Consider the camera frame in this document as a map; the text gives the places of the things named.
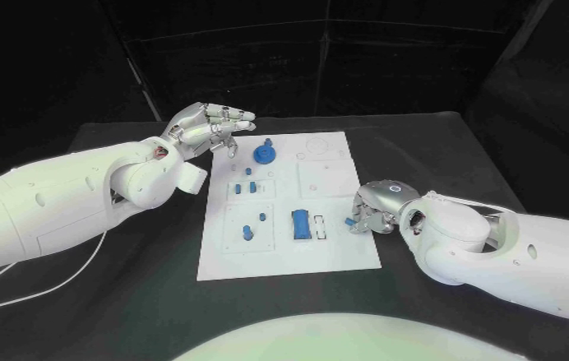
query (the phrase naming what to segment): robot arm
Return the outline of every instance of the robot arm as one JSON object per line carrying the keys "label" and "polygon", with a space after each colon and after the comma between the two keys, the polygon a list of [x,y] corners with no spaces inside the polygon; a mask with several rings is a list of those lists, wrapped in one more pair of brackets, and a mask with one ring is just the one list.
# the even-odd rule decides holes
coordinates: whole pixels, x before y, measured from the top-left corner
{"label": "robot arm", "polygon": [[[498,213],[483,215],[473,206]],[[568,220],[522,215],[436,192],[421,197],[402,182],[384,180],[361,187],[346,223],[355,234],[369,229],[385,234],[398,225],[433,279],[475,285],[500,299],[569,318]]]}
{"label": "robot arm", "polygon": [[238,152],[231,133],[254,113],[196,103],[160,137],[64,155],[0,177],[0,266],[77,246],[148,209],[176,188],[196,194],[208,173],[185,162],[208,150]]}

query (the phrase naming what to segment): white panel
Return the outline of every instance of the white panel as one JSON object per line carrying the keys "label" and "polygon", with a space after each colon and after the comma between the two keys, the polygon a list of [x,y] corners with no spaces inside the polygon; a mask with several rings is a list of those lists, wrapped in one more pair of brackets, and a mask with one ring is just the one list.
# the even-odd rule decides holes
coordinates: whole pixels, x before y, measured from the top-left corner
{"label": "white panel", "polygon": [[[263,165],[253,159],[253,152],[267,137],[277,159]],[[345,133],[235,139],[235,159],[228,158],[227,151],[214,154],[198,280],[381,268],[372,231],[351,234],[345,224],[359,189]],[[251,181],[258,185],[254,194]],[[243,185],[241,194],[235,194],[237,183]],[[271,214],[266,212],[267,221],[260,224],[264,206]],[[310,213],[312,239],[294,240],[292,213],[297,209]],[[315,218],[320,215],[322,224]],[[244,240],[244,225],[254,232],[251,241]]]}

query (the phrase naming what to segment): table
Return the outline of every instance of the table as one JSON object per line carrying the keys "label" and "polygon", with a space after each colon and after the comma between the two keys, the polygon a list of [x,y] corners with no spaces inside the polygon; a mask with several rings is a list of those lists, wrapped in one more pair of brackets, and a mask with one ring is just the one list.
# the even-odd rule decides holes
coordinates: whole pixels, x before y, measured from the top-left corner
{"label": "table", "polygon": [[[254,134],[345,131],[359,180],[391,178],[525,211],[457,113],[261,118]],[[143,140],[166,123],[86,124],[71,151]],[[211,169],[211,154],[194,164]],[[400,233],[375,234],[384,268],[196,282],[209,180],[194,196],[133,216],[110,233],[80,277],[54,293],[0,309],[0,359],[168,360],[254,322],[316,312],[359,312],[441,326],[523,354],[568,355],[568,320],[447,286],[420,270]],[[60,284],[99,237],[18,264],[0,299]]]}

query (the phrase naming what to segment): blue knob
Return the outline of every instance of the blue knob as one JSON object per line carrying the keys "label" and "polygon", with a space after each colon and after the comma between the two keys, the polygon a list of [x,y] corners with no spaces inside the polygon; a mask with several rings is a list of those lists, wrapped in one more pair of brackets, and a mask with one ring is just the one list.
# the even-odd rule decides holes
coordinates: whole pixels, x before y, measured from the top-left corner
{"label": "blue knob", "polygon": [[251,226],[247,225],[244,227],[244,239],[245,240],[253,240],[253,231],[251,231]]}
{"label": "blue knob", "polygon": [[264,145],[261,145],[253,152],[253,158],[260,164],[270,164],[277,157],[277,151],[273,148],[273,140],[267,138]]}

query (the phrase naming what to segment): blue small piece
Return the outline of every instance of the blue small piece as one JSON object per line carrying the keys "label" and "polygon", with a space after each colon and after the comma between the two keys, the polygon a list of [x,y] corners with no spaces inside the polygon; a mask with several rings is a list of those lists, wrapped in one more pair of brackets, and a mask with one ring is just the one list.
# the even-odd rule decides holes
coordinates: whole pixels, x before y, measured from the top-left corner
{"label": "blue small piece", "polygon": [[253,231],[251,231],[251,226],[247,225],[244,227],[244,239],[245,240],[253,240]]}
{"label": "blue small piece", "polygon": [[312,227],[309,225],[309,211],[300,209],[293,212],[294,238],[312,239]]}
{"label": "blue small piece", "polygon": [[267,138],[266,144],[253,152],[253,158],[260,164],[270,164],[277,157],[277,151],[273,148],[273,140]]}

